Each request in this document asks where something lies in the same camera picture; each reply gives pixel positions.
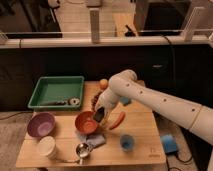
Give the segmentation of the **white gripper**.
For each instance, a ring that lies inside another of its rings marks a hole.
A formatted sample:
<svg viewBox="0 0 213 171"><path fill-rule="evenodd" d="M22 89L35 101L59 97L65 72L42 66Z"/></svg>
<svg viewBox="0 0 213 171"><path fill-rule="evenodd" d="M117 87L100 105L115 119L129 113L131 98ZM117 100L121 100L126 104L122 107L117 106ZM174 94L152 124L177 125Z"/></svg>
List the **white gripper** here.
<svg viewBox="0 0 213 171"><path fill-rule="evenodd" d="M117 106L117 104L118 104L118 97L117 96L107 95L107 94L102 93L99 96L98 101L96 103L95 112L99 108L103 107L104 108L104 118L107 118L107 116Z"/></svg>

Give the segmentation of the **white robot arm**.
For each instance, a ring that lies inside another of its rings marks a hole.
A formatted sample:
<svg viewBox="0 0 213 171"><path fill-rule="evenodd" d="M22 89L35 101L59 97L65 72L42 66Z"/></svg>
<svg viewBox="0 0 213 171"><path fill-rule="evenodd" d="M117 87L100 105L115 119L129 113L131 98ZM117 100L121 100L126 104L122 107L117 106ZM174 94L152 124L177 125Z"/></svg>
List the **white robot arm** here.
<svg viewBox="0 0 213 171"><path fill-rule="evenodd" d="M110 114L121 97L140 102L213 145L212 108L146 88L137 83L133 70L124 70L109 79L108 87L99 96L95 109L103 107L105 114Z"/></svg>

